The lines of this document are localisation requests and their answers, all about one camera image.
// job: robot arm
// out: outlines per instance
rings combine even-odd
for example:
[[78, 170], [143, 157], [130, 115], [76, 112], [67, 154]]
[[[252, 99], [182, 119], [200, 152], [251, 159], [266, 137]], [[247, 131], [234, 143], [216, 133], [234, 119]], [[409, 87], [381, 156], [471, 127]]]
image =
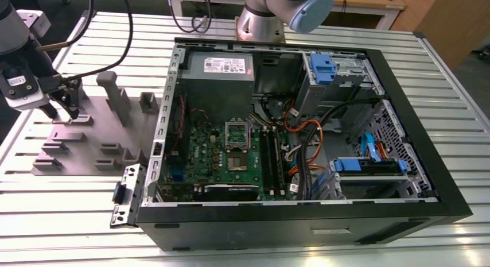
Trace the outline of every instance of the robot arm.
[[8, 0], [0, 0], [0, 93], [11, 108], [42, 109], [50, 118], [59, 102], [72, 118], [78, 117], [82, 80], [63, 81], [38, 39]]
[[283, 42], [285, 26], [310, 33], [325, 21], [334, 0], [244, 0], [238, 37], [246, 41]]

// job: motherboard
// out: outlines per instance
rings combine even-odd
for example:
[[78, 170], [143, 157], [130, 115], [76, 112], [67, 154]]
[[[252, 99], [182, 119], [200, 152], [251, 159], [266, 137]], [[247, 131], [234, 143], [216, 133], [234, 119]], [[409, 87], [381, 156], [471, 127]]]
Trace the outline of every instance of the motherboard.
[[240, 121], [226, 127], [194, 126], [187, 163], [171, 165], [159, 182], [163, 200], [287, 200], [286, 143], [287, 132], [248, 128]]

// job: sticker label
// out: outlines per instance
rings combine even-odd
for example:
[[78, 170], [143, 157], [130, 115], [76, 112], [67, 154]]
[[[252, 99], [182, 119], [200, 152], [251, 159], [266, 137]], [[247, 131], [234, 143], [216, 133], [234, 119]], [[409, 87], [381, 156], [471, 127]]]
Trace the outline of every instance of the sticker label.
[[297, 192], [298, 192], [298, 189], [299, 189], [299, 185], [297, 185], [297, 184], [290, 184], [290, 192], [297, 193]]
[[298, 110], [297, 110], [297, 109], [294, 109], [294, 108], [291, 108], [290, 113], [291, 113], [291, 115], [293, 115], [293, 116], [295, 116], [295, 117], [298, 117], [298, 115], [299, 115]]
[[208, 57], [204, 60], [204, 73], [246, 73], [246, 60]]
[[15, 78], [7, 79], [7, 83], [12, 87], [24, 84], [26, 82], [27, 80], [24, 76], [16, 76]]

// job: green circuit board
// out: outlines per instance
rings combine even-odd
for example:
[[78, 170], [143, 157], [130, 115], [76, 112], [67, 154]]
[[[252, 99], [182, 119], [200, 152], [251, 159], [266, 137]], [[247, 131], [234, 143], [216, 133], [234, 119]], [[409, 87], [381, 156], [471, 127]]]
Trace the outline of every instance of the green circuit board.
[[[243, 136], [243, 130], [232, 138]], [[289, 194], [271, 195], [263, 187], [262, 155], [259, 129], [251, 129], [251, 145], [246, 152], [226, 151], [224, 127], [194, 127], [190, 137], [190, 153], [182, 180], [160, 183], [166, 193], [172, 193], [174, 200], [192, 201], [192, 191], [199, 184], [244, 184], [259, 187], [259, 200], [287, 200]]]

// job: aluminum extrusion table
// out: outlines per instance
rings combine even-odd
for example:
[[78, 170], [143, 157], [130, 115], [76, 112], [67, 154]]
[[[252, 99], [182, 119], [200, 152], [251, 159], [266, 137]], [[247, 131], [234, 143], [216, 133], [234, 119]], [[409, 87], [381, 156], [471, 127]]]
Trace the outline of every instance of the aluminum extrusion table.
[[[79, 21], [72, 36], [83, 25]], [[180, 23], [188, 25], [190, 19]], [[127, 15], [98, 13], [84, 37], [55, 61], [64, 74], [119, 59]], [[174, 38], [172, 19], [135, 15], [135, 40], [114, 70], [130, 96], [162, 94]], [[234, 39], [234, 21], [214, 20], [203, 38]], [[236, 251], [163, 252], [140, 229], [111, 230], [119, 176], [34, 176], [30, 171], [51, 132], [39, 111], [26, 111], [0, 148], [0, 264], [74, 266], [487, 266], [490, 265], [490, 124], [430, 44], [409, 32], [321, 27], [286, 30], [289, 43], [382, 50], [474, 216], [431, 227], [387, 245]], [[103, 94], [95, 77], [88, 95]]]

